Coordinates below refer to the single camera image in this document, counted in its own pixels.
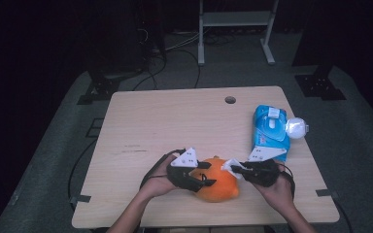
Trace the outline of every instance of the wooden tabletop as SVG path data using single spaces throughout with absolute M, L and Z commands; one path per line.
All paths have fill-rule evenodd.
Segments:
M 236 102 L 226 103 L 228 96 Z M 246 161 L 252 150 L 253 114 L 258 105 L 282 108 L 288 117 L 294 117 L 278 86 L 115 93 L 81 192 L 90 200 L 78 203 L 72 224 L 76 228 L 111 226 L 138 191 L 144 175 L 168 151 L 194 147 L 199 160 L 218 155 Z M 296 182 L 295 205 L 307 220 L 337 221 L 339 214 L 331 197 L 317 195 L 316 190 L 326 189 L 326 185 L 305 139 L 291 140 L 286 165 Z M 154 198 L 141 225 L 285 223 L 250 183 L 240 181 L 239 186 L 239 197 L 223 203 L 204 202 L 187 190 Z

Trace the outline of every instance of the white metal frame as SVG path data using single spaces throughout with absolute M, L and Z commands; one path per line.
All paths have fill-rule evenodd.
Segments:
M 268 64 L 275 64 L 274 56 L 269 49 L 268 43 L 271 36 L 272 26 L 277 13 L 279 0 L 274 0 L 271 11 L 262 12 L 220 12 L 204 13 L 204 0 L 199 1 L 199 43 L 198 43 L 198 64 L 205 64 L 204 50 L 204 27 L 206 26 L 252 26 L 266 25 L 265 38 L 260 39 L 262 49 L 265 53 Z

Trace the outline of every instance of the white lid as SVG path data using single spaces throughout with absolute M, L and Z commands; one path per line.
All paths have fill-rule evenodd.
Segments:
M 290 118 L 286 124 L 287 135 L 292 139 L 300 139 L 308 132 L 308 124 L 302 118 Z

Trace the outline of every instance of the orange ball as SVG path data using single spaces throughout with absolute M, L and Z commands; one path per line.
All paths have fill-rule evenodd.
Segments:
M 222 202 L 239 195 L 237 179 L 228 171 L 220 169 L 225 161 L 218 156 L 214 156 L 204 160 L 204 162 L 211 163 L 209 169 L 196 168 L 192 170 L 190 175 L 198 180 L 202 179 L 202 175 L 205 175 L 208 180 L 217 180 L 213 185 L 203 186 L 197 191 L 195 195 L 198 198 L 208 202 Z

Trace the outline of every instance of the person's left hand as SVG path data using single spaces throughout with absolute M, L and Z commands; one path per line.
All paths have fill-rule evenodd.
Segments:
M 166 167 L 177 157 L 173 154 L 169 155 L 150 175 L 147 182 L 141 187 L 142 192 L 145 192 L 151 198 L 164 195 L 174 189 L 177 189 L 167 178 Z

